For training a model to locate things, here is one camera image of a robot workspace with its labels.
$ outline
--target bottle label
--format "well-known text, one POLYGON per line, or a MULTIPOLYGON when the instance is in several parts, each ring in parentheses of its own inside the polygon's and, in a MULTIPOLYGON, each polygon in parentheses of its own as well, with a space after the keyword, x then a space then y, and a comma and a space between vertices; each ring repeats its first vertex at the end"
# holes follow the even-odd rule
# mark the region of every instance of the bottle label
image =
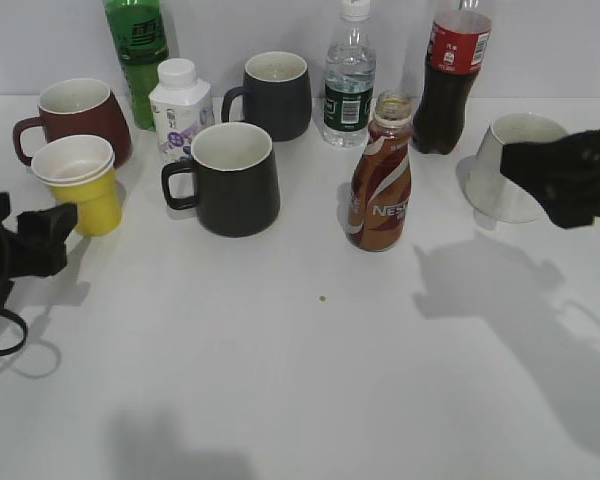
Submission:
POLYGON ((324 123, 339 132, 357 132, 366 128, 371 111, 373 89, 344 93, 325 87, 324 123))
POLYGON ((490 28, 481 33, 458 33, 434 22, 427 63, 441 72, 454 75, 477 72, 482 67, 490 34, 490 28))
POLYGON ((367 146, 351 182, 347 233, 366 250, 384 250, 402 234, 411 195, 409 138, 379 137, 367 146))
POLYGON ((114 7, 107 9, 107 20, 120 62, 144 65, 169 56, 159 8, 114 7))
POLYGON ((186 160, 193 137, 215 123, 211 96, 188 107, 151 101, 160 155, 167 162, 186 160))

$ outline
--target brown bottle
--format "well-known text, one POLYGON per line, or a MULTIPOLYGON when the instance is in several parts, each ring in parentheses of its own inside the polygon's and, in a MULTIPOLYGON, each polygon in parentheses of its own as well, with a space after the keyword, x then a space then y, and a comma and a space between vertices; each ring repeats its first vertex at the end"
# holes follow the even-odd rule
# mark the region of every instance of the brown bottle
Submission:
POLYGON ((411 195, 410 119, 409 97, 394 91, 380 94, 369 144, 351 181, 347 235, 364 250, 387 250, 402 234, 411 195))
POLYGON ((413 145, 447 155, 464 129, 467 98, 491 35, 493 0, 438 0, 427 49, 424 93, 413 117, 413 145))

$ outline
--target white bottle cap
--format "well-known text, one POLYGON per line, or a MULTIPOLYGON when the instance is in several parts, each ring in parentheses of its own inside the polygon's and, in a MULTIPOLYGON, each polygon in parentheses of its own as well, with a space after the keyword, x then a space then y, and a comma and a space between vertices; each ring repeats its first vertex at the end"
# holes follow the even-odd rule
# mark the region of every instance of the white bottle cap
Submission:
POLYGON ((341 16, 350 22, 362 22, 369 18, 371 0, 340 0, 341 16))
POLYGON ((167 88, 188 88, 198 83, 196 66, 186 58, 170 58, 158 65, 158 78, 167 88))

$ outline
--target mug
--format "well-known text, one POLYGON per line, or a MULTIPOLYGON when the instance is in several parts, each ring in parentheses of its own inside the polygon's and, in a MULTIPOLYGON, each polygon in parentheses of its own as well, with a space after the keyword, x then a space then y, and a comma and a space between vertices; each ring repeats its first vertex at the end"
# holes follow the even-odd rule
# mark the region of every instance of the mug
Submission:
POLYGON ((83 236, 107 235, 122 220, 114 158, 105 139, 73 135, 45 145, 31 161, 34 175, 59 203, 76 204, 76 231, 83 236))
POLYGON ((494 121, 485 134, 464 191, 476 210, 507 223, 527 223, 544 210, 525 190, 500 173, 502 151, 509 143, 548 143, 568 132, 549 118, 533 113, 514 113, 494 121))
POLYGON ((111 89, 100 80, 76 78, 51 85, 38 98, 40 116, 21 120, 13 127, 13 146, 22 163, 31 165, 22 149, 22 133, 42 127, 47 142, 71 135, 97 135, 113 146, 114 167, 131 155, 129 126, 111 89))
POLYGON ((229 90, 222 102, 222 121, 231 104, 243 97, 244 119, 266 130, 274 142, 298 138, 311 121, 311 84, 307 62, 293 53, 267 52, 244 67, 242 87, 229 90))
POLYGON ((245 237, 278 216, 280 191, 271 137, 260 127, 230 122, 208 127, 191 144, 193 159, 162 169, 162 191, 174 210, 195 208, 208 230, 245 237), (173 198, 169 178, 192 173, 194 195, 173 198))

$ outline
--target white mug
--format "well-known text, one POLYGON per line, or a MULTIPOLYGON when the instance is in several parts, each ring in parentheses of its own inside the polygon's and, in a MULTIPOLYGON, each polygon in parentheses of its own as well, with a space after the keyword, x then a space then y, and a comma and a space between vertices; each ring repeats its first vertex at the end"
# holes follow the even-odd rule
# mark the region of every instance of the white mug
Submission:
POLYGON ((549 143, 567 135, 558 123, 533 113, 513 113, 494 121, 464 186, 469 202, 502 222, 527 223, 540 218, 544 213, 540 204, 500 173, 502 151, 508 143, 549 143))

